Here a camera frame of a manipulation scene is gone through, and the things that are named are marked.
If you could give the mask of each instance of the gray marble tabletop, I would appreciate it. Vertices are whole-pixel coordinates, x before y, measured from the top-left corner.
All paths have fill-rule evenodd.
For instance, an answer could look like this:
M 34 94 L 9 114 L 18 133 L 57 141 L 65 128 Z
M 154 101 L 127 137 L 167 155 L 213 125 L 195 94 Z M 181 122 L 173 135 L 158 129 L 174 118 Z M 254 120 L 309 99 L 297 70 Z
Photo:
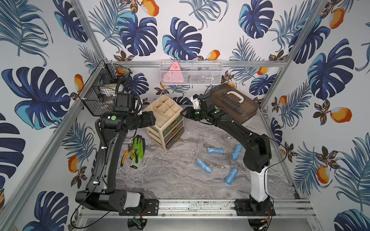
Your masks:
M 267 134 L 259 114 L 243 124 L 248 129 Z M 231 159 L 237 140 L 224 130 L 184 119 L 185 132 L 168 151 L 152 143 L 146 129 L 138 129 L 137 134 L 146 141 L 146 150 L 142 165 L 138 169 L 130 168 L 131 160 L 117 166 L 117 189 L 143 192 L 146 198 L 176 199 L 231 199 L 248 198 L 251 190 L 250 173 L 243 163 L 245 149 L 238 161 Z M 120 160 L 127 150 L 126 139 Z M 208 154 L 208 147 L 224 148 L 224 155 Z M 270 164 L 278 162 L 272 149 Z M 202 159 L 212 168 L 212 173 L 203 171 L 196 165 L 197 158 Z M 232 168 L 239 170 L 233 185 L 225 184 L 225 178 Z M 288 182 L 281 165 L 268 170 L 268 193 L 275 199 L 294 198 L 294 191 Z

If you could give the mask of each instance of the tropical leaf wallpaper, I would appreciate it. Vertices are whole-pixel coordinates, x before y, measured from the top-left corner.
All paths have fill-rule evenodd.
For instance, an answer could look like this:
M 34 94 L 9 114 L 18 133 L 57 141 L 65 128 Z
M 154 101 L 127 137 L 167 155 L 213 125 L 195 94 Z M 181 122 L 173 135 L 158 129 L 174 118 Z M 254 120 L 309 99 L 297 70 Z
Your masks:
M 104 55 L 113 61 L 285 60 L 316 3 L 317 0 L 81 0 Z M 306 41 L 308 48 L 303 48 L 299 56 L 303 63 L 330 33 L 329 26 L 319 25 L 320 22 Z M 86 66 L 94 68 L 94 54 L 83 47 L 80 50 Z M 158 94 L 190 98 L 207 88 L 160 88 L 157 68 L 131 69 L 134 75 L 145 76 L 148 85 L 140 93 L 149 103 Z M 222 83 L 261 103 L 278 70 L 225 68 Z
M 304 22 L 311 4 L 293 7 L 269 29 L 282 47 L 294 46 L 301 28 L 289 34 L 287 23 Z M 328 1 L 263 108 L 296 191 L 310 199 L 325 231 L 370 230 L 369 7 Z
M 0 47 L 2 211 L 63 122 L 75 102 L 71 99 L 82 90 L 99 58 L 69 0 L 1 1 Z M 98 145 L 91 126 L 94 123 L 87 117 L 74 125 L 76 137 L 67 137 L 67 146 L 56 154 L 59 159 L 46 173 L 50 178 L 37 185 L 20 215 L 18 230 L 67 230 L 67 215 L 72 215 L 69 206 L 75 207 L 74 200 L 68 200 L 74 196 L 67 194 L 83 187 L 90 177 Z M 71 156 L 78 157 L 75 173 L 68 169 Z M 63 173 L 70 176 L 64 179 Z M 71 188 L 75 176 L 79 177 Z

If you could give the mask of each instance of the plastic drawer organizer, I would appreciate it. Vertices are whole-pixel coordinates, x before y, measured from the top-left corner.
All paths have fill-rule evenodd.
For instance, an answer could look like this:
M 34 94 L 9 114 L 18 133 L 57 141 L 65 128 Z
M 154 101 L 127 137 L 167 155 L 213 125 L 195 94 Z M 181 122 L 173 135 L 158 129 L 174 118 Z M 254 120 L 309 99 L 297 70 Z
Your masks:
M 174 62 L 179 71 L 170 71 Z M 161 60 L 161 82 L 164 85 L 219 85 L 223 72 L 221 60 Z
M 165 95 L 146 107 L 143 111 L 153 111 L 156 118 L 155 125 L 147 127 L 150 140 L 164 150 L 171 148 L 184 133 L 184 121 L 180 115 L 182 110 Z

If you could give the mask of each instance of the aluminum rail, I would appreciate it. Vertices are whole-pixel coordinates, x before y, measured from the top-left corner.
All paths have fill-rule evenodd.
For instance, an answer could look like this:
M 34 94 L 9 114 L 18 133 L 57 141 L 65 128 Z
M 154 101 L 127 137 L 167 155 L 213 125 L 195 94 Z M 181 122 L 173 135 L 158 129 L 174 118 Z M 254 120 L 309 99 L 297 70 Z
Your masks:
M 289 66 L 294 62 L 294 58 L 297 56 L 301 46 L 305 42 L 306 38 L 308 37 L 308 34 L 311 32 L 312 28 L 316 24 L 316 21 L 318 20 L 319 16 L 321 15 L 321 12 L 324 10 L 326 4 L 328 1 L 326 0 L 318 0 L 317 4 L 315 5 L 314 10 L 312 11 L 312 14 L 308 17 L 305 25 L 303 26 L 303 29 L 301 30 L 300 34 L 298 35 L 297 41 L 295 45 L 293 46 L 292 50 L 289 52 L 288 58 L 286 59 L 286 65 L 285 67 L 279 71 L 277 74 L 273 84 L 269 88 L 269 91 L 267 92 L 267 95 L 265 96 L 265 99 L 263 100 L 260 108 L 264 108 L 267 103 L 269 102 L 272 94 L 274 93 L 274 90 L 279 85 L 279 82 L 282 80 L 283 76 L 287 72 Z
M 101 65 L 104 65 L 104 63 L 100 62 L 100 66 L 95 69 L 94 73 L 86 82 L 80 93 L 81 98 L 83 98 L 87 94 L 88 90 L 92 87 L 95 79 L 98 77 L 100 70 L 102 69 Z M 62 144 L 64 137 L 71 128 L 78 114 L 81 112 L 83 106 L 84 104 L 81 102 L 81 100 L 74 101 L 70 106 L 68 112 L 63 117 L 62 122 L 52 134 L 48 143 L 40 152 L 38 158 L 30 167 L 30 170 L 26 175 L 27 177 L 23 180 L 23 182 L 20 183 L 19 190 L 13 194 L 12 198 L 8 199 L 5 208 L 1 212 L 0 230 L 12 230 L 12 224 L 15 222 L 24 205 L 27 203 L 33 190 L 36 188 L 37 183 L 43 176 L 46 168 L 49 166 L 55 153 Z
M 125 67 L 157 67 L 159 68 L 158 61 L 128 61 L 128 62 L 119 62 L 119 61 L 107 61 L 111 64 L 119 64 Z M 285 61 L 230 61 L 222 60 L 224 67 L 284 67 L 286 65 Z
M 260 219 L 261 216 L 238 216 L 235 207 L 235 200 L 189 200 L 189 199 L 159 199 L 158 215 L 143 216 L 143 218 L 237 218 L 237 219 Z M 316 218 L 309 200 L 275 199 L 274 218 Z M 80 213 L 78 226 L 86 224 L 89 218 L 100 218 L 106 211 L 89 210 L 83 208 Z M 117 212 L 110 212 L 104 218 L 132 218 L 132 216 L 119 216 Z
M 92 47 L 94 48 L 94 51 L 96 55 L 98 56 L 99 60 L 104 59 L 104 52 L 101 49 L 99 42 L 97 38 L 95 37 L 94 31 L 90 26 L 89 20 L 87 15 L 85 14 L 85 11 L 80 3 L 79 0 L 71 0 L 71 4 L 73 6 L 74 11 L 76 12 L 76 15 L 78 16 L 78 19 L 80 20 L 80 23 L 82 25 L 82 28 L 84 29 L 88 41 L 90 41 Z

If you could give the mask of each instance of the small drawer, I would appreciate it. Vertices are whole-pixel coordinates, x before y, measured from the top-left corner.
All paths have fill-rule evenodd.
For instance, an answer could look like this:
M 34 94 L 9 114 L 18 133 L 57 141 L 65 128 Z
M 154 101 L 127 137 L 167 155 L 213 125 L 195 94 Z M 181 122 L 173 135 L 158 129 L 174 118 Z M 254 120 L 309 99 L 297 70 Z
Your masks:
M 164 138 L 164 142 L 167 143 L 183 126 L 184 121 L 182 120 L 168 135 Z
M 166 136 L 172 128 L 176 127 L 177 124 L 182 120 L 182 115 L 179 115 L 166 129 L 163 130 L 163 136 Z
M 170 149 L 176 143 L 176 141 L 179 140 L 180 136 L 183 133 L 184 133 L 184 127 L 182 127 L 180 131 L 178 131 L 178 133 L 166 144 L 166 149 Z

